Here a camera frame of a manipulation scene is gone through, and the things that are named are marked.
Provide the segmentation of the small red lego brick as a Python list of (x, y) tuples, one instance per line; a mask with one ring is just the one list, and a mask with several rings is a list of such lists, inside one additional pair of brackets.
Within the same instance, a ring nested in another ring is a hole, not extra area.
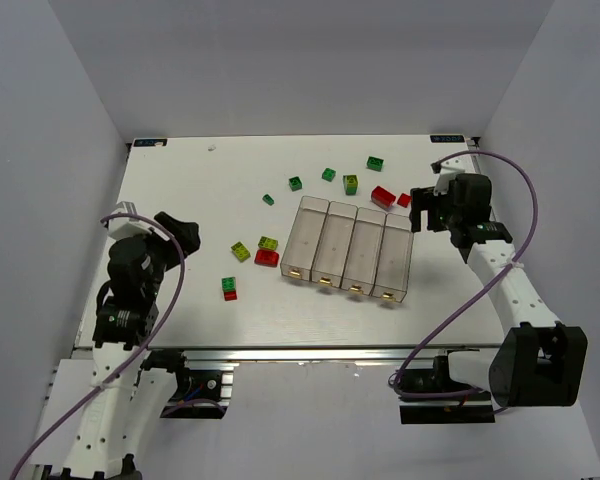
[(396, 200), (396, 204), (403, 208), (407, 208), (409, 206), (410, 202), (411, 202), (411, 196), (406, 193), (402, 193)]

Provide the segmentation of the large red lego brick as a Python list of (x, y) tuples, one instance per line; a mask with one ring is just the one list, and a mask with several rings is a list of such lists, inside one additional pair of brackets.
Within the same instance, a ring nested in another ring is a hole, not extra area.
[(396, 201), (396, 196), (381, 186), (376, 186), (370, 195), (371, 201), (384, 210), (389, 210)]

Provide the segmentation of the red rounded lego brick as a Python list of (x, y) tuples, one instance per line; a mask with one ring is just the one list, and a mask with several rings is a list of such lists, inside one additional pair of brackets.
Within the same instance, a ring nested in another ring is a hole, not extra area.
[(274, 250), (259, 249), (256, 252), (254, 263), (261, 266), (276, 267), (279, 262), (279, 253)]

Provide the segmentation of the tiny green lego brick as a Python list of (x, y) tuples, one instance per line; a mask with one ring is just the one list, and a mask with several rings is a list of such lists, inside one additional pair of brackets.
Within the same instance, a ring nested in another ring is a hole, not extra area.
[(262, 200), (269, 206), (272, 206), (275, 201), (269, 194), (264, 194)]

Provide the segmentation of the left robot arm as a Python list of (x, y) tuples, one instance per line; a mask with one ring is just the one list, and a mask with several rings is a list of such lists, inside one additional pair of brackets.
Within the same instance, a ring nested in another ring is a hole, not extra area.
[(199, 250), (198, 224), (116, 212), (106, 225), (114, 242), (97, 295), (92, 391), (60, 479), (140, 478), (140, 456), (184, 369), (181, 353), (148, 346), (168, 317), (157, 307), (165, 274)]

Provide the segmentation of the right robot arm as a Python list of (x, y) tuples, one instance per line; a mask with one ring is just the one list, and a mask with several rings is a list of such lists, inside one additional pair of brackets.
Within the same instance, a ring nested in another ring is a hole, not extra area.
[(504, 332), (494, 353), (455, 350), (442, 373), (453, 384), (487, 391), (501, 407), (567, 407), (576, 402), (588, 340), (540, 299), (516, 260), (507, 228), (491, 218), (491, 181), (446, 176), (444, 186), (411, 191), (412, 230), (447, 231), (493, 305)]

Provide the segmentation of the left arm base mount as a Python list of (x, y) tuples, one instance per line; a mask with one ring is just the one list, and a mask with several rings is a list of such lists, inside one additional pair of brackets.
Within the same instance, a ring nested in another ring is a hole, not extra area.
[(219, 369), (191, 367), (181, 350), (153, 350), (141, 363), (142, 373), (166, 373), (176, 382), (161, 417), (168, 419), (222, 419), (227, 407), (222, 404), (223, 372)]

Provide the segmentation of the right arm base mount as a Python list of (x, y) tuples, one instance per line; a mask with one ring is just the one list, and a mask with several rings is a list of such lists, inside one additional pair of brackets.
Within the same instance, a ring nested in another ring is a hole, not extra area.
[(397, 388), (402, 425), (495, 422), (491, 395), (452, 380), (446, 355), (436, 355), (428, 367), (407, 368)]

